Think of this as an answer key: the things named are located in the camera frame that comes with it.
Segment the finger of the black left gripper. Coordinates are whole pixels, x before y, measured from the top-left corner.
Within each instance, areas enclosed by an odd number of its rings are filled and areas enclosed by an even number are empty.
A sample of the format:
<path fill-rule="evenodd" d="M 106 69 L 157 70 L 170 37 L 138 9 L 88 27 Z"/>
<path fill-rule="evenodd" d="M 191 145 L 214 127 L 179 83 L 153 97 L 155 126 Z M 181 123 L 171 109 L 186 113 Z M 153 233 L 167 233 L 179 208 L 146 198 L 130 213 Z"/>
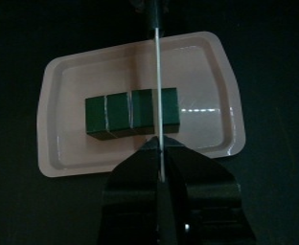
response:
<path fill-rule="evenodd" d="M 169 137 L 165 167 L 178 245 L 256 245 L 241 186 L 230 171 Z"/>
<path fill-rule="evenodd" d="M 110 173 L 98 245 L 158 245 L 159 140 Z"/>

